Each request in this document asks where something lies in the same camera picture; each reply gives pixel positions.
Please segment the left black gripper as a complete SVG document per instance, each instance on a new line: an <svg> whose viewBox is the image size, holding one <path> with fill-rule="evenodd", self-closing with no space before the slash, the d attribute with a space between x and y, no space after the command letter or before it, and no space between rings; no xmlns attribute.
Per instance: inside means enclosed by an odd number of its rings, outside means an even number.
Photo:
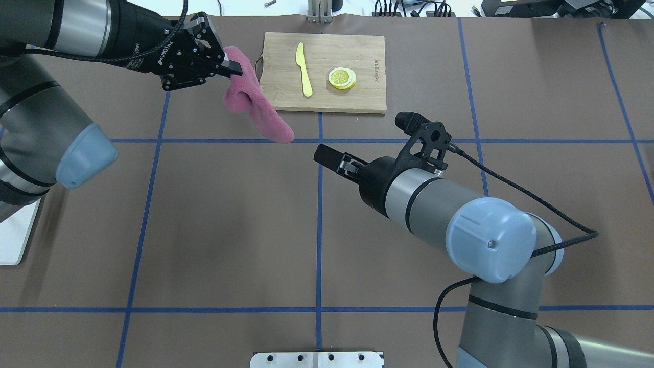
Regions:
<svg viewBox="0 0 654 368"><path fill-rule="evenodd" d="M210 17L198 12L185 21L175 36L163 45L153 73L165 91L205 84L210 77L243 76L237 61L229 60Z"/></svg>

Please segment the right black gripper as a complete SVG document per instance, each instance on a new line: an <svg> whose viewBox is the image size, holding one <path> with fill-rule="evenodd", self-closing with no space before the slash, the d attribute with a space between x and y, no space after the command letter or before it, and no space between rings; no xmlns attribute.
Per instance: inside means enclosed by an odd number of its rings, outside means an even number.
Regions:
<svg viewBox="0 0 654 368"><path fill-rule="evenodd" d="M357 178L360 197L366 205L386 215L386 195L395 178L395 158L384 156L371 162L356 161L350 153L319 144L313 161L345 178Z"/></svg>

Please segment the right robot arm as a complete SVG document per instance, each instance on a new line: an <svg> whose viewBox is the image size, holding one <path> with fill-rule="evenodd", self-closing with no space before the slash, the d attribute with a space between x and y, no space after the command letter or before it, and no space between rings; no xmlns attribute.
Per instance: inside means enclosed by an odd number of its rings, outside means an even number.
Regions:
<svg viewBox="0 0 654 368"><path fill-rule="evenodd" d="M440 177L456 145L407 144L369 163L318 145L316 162L355 182L362 200L471 275L458 367L652 367L652 354L537 323L544 277L563 258L541 217Z"/></svg>

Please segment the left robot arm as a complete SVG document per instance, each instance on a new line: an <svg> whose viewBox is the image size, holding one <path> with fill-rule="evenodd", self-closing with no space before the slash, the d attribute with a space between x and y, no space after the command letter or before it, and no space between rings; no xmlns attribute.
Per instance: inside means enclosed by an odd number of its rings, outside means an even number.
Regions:
<svg viewBox="0 0 654 368"><path fill-rule="evenodd" d="M2 221L118 156L40 56L150 73L165 91L243 74L209 16L188 11L188 2L172 19L129 1L2 1Z"/></svg>

